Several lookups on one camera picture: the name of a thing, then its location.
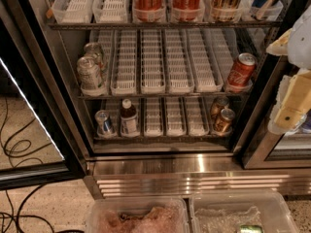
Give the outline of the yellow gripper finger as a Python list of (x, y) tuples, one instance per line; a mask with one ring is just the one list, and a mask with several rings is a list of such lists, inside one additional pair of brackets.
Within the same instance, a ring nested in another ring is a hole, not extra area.
[(292, 77), (284, 76), (269, 116), (268, 131), (282, 135), (295, 132), (311, 110), (311, 71), (300, 69)]
[(276, 41), (274, 41), (266, 48), (266, 52), (275, 56), (287, 55), (288, 41), (291, 33), (291, 29), (283, 33)]

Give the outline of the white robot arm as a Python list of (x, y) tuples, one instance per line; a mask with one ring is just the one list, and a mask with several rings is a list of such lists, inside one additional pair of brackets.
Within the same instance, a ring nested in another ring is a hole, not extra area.
[(269, 116), (268, 131), (282, 135), (295, 131), (311, 110), (311, 6), (294, 26), (266, 48), (275, 56), (284, 55), (299, 71), (284, 76)]

